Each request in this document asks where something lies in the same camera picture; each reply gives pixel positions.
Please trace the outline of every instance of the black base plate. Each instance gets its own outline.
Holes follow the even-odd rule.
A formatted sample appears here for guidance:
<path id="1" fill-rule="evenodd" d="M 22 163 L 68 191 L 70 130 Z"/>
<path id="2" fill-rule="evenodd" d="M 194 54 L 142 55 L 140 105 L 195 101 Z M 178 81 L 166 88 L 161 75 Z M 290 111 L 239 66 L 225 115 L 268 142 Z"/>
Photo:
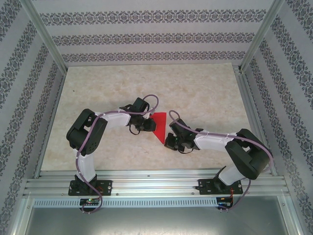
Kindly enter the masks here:
<path id="1" fill-rule="evenodd" d="M 199 190 L 200 195 L 217 195 L 217 194 L 231 194 L 231 190 L 233 189 L 233 194 L 243 194 L 243 188 L 241 185 L 241 181 L 236 181 L 232 185 L 225 186 L 223 191 L 218 191 L 214 187 L 213 179 L 199 179 L 199 186 L 196 189 Z"/>
<path id="2" fill-rule="evenodd" d="M 112 191 L 112 180 L 97 180 L 96 187 L 97 190 L 100 190 L 102 196 L 111 196 Z M 92 191 L 91 194 L 88 194 L 84 191 L 80 192 L 77 189 L 77 182 L 72 180 L 69 184 L 68 189 L 69 196 L 97 196 L 98 194 L 95 191 Z"/>

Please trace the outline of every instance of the red triangle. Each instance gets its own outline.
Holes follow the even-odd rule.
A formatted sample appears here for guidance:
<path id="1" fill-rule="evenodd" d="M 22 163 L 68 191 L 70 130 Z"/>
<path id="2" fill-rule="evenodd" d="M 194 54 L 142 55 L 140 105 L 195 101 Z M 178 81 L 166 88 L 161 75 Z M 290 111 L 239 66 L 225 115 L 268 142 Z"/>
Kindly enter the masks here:
<path id="1" fill-rule="evenodd" d="M 166 129 L 166 113 L 154 113 L 150 116 L 156 123 L 156 130 L 153 132 L 155 136 L 165 143 L 165 129 Z"/>

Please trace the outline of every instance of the beige marble floor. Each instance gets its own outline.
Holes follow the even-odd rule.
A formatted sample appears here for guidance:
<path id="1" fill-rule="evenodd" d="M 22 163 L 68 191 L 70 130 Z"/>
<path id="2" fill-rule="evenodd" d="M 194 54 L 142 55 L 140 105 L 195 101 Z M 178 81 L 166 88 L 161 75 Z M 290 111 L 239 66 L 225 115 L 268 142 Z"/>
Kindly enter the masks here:
<path id="1" fill-rule="evenodd" d="M 115 110 L 147 94 L 159 97 L 157 111 L 174 109 L 192 128 L 223 133 L 250 129 L 231 64 L 71 67 L 42 170 L 75 170 L 66 133 L 83 109 Z M 147 101 L 155 104 L 153 97 Z M 153 133 L 134 136 L 128 127 L 119 127 L 105 131 L 94 162 L 98 170 L 173 169 L 222 167 L 231 159 L 213 150 L 180 154 L 165 148 Z"/>

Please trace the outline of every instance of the wall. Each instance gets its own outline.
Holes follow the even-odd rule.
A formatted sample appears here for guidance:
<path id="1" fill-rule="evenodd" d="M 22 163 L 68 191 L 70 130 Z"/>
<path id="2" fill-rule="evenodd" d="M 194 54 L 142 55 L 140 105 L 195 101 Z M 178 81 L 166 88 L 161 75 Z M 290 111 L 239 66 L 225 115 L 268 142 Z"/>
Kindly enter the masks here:
<path id="1" fill-rule="evenodd" d="M 272 0 L 34 0 L 68 66 L 239 65 Z"/>
<path id="2" fill-rule="evenodd" d="M 0 0 L 0 234 L 36 170 L 64 78 L 17 0 Z"/>
<path id="3" fill-rule="evenodd" d="M 313 0 L 287 0 L 246 72 L 275 166 L 313 234 Z"/>

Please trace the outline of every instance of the patterned wallpaper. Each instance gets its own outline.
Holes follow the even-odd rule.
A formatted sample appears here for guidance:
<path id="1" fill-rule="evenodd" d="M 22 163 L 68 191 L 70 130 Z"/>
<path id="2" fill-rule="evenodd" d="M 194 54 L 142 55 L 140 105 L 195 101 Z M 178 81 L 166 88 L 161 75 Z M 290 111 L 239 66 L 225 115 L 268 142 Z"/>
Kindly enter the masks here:
<path id="1" fill-rule="evenodd" d="M 32 178 L 64 76 L 17 0 L 0 0 L 0 235 Z"/>
<path id="2" fill-rule="evenodd" d="M 312 19 L 312 2 L 285 1 L 245 71 L 304 234 L 313 234 Z"/>
<path id="3" fill-rule="evenodd" d="M 272 0 L 34 0 L 68 66 L 239 65 Z"/>

